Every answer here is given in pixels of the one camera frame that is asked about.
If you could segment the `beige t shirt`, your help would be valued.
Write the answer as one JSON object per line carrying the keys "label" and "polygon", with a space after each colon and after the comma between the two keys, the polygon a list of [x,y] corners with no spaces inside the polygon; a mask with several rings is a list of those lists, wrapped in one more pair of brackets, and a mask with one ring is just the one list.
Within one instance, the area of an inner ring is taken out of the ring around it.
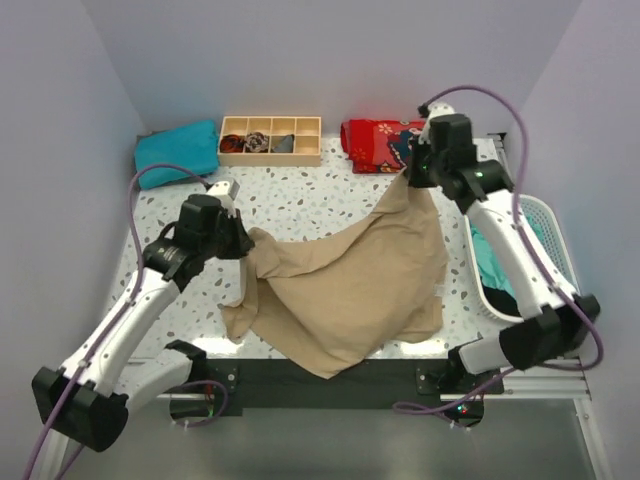
{"label": "beige t shirt", "polygon": [[388,341],[422,342],[443,326],[439,212],[430,191],[402,174],[369,215],[331,236],[283,242],[260,228],[249,236],[243,298],[222,310],[234,342],[253,332],[329,379]]}

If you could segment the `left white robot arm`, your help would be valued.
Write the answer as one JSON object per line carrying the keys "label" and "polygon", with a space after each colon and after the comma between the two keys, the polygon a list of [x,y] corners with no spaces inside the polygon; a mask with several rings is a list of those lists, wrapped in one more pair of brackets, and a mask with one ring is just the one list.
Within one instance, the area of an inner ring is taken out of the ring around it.
{"label": "left white robot arm", "polygon": [[140,376],[123,371],[152,324],[208,260],[240,260],[253,248],[234,199],[218,185],[190,195],[172,237],[159,236],[144,248],[141,265],[91,336],[58,369],[36,373],[32,390],[45,425],[102,452],[145,403],[174,388],[196,392],[212,382],[206,353],[183,340],[169,342]]}

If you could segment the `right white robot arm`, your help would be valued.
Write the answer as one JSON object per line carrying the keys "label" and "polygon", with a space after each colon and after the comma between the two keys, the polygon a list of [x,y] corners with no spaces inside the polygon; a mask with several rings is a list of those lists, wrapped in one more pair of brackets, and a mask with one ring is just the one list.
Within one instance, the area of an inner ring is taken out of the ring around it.
{"label": "right white robot arm", "polygon": [[486,371],[527,370],[576,350],[600,305],[594,296],[580,295],[546,254],[503,166],[479,160],[470,119],[448,106],[431,108],[405,176],[414,188],[441,188],[482,233],[506,273],[521,316],[494,338],[451,350],[444,376],[448,386],[466,393]]}

